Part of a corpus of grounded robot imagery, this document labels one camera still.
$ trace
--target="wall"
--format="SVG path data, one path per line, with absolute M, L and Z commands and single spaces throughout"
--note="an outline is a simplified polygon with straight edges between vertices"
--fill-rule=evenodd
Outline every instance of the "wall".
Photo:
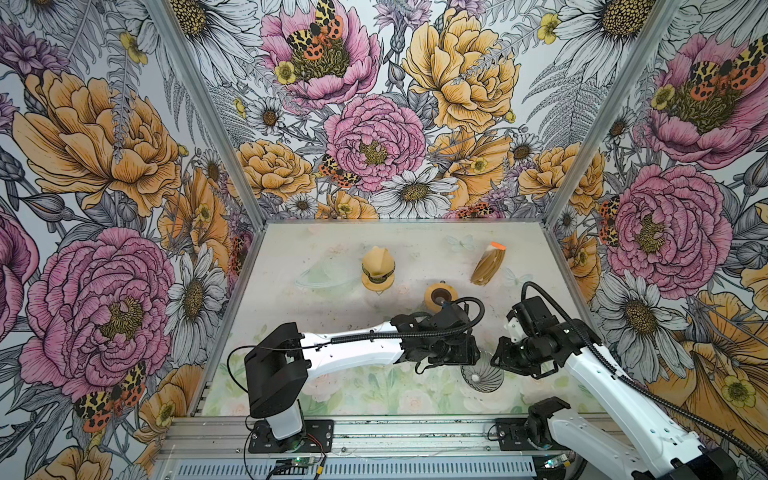
M 224 3 L 172 5 L 266 215 L 375 219 L 541 217 L 654 0 Z
M 140 2 L 0 13 L 2 477 L 141 480 L 253 229 Z
M 572 201 L 554 225 L 594 324 L 622 366 L 763 454 L 766 33 L 765 2 L 684 4 L 604 132 L 599 206 L 585 211 Z M 739 449 L 726 448 L 744 478 L 762 478 Z

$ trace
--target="perforated metal panel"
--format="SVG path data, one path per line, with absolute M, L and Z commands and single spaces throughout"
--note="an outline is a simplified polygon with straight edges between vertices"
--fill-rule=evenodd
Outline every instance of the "perforated metal panel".
M 275 465 L 274 460 L 249 459 L 248 468 L 256 480 L 264 480 Z M 301 470 L 274 475 L 280 480 L 313 478 L 316 466 L 306 474 Z M 343 480 L 358 478 L 530 478 L 535 476 L 531 457 L 438 457 L 438 458 L 329 458 L 320 478 Z M 237 460 L 183 460 L 176 480 L 250 480 L 243 462 Z

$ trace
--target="robotic arm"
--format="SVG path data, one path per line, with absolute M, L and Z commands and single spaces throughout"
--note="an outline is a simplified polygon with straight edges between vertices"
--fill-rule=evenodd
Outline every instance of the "robotic arm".
M 530 407 L 523 432 L 530 443 L 540 449 L 562 445 L 574 450 L 617 480 L 735 480 L 735 462 L 724 450 L 707 451 L 695 432 L 680 427 L 641 393 L 643 387 L 626 376 L 585 323 L 571 319 L 532 285 L 566 323 L 550 313 L 541 297 L 526 300 L 524 288 L 523 300 L 507 317 L 520 322 L 526 337 L 517 343 L 499 339 L 492 365 L 535 379 L 565 369 L 598 399 L 635 447 L 622 444 L 554 397 Z M 472 320 L 467 303 L 480 310 Z M 442 309 L 434 316 L 398 315 L 355 332 L 302 334 L 295 323 L 279 326 L 245 358 L 251 416 L 265 418 L 276 443 L 287 452 L 305 435 L 296 398 L 308 379 L 354 366 L 406 361 L 417 362 L 417 373 L 424 360 L 426 368 L 474 365 L 479 351 L 472 327 L 483 316 L 482 302 L 467 297 L 455 302 L 438 299 L 437 304 Z

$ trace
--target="table surface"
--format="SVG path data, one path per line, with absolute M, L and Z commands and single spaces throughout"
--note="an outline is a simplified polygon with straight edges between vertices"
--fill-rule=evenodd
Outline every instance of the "table surface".
M 506 245 L 499 271 L 486 286 L 469 282 L 485 248 Z M 381 295 L 360 282 L 362 256 L 386 247 L 396 262 L 395 282 Z M 227 354 L 257 344 L 282 323 L 300 332 L 334 333 L 378 325 L 399 313 L 425 310 L 424 292 L 439 281 L 460 296 L 485 304 L 473 329 L 480 350 L 493 353 L 506 334 L 506 313 L 533 280 L 571 312 L 574 302 L 535 222 L 272 223 L 266 230 L 243 300 L 206 398 L 203 415 L 246 415 L 247 394 L 227 373 Z M 233 373 L 246 384 L 243 349 Z M 581 412 L 602 412 L 575 379 L 559 372 L 543 380 L 507 373 L 492 393 L 472 389 L 460 367 L 413 372 L 413 363 L 367 366 L 310 380 L 300 396 L 304 415 L 413 415 L 522 413 L 528 405 L 559 396 Z

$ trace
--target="black mounting plate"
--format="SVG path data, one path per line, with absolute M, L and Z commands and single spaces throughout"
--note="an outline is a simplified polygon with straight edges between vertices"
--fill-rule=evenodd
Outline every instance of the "black mounting plate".
M 305 420 L 304 427 L 306 433 L 323 443 L 323 450 L 326 453 L 331 451 L 333 420 Z M 248 442 L 248 453 L 282 453 L 266 420 L 259 420 L 253 425 L 253 436 Z M 304 443 L 293 453 L 320 453 L 320 445 L 304 440 Z
M 535 450 L 528 442 L 525 418 L 506 418 L 494 420 L 498 436 L 498 448 L 502 452 Z

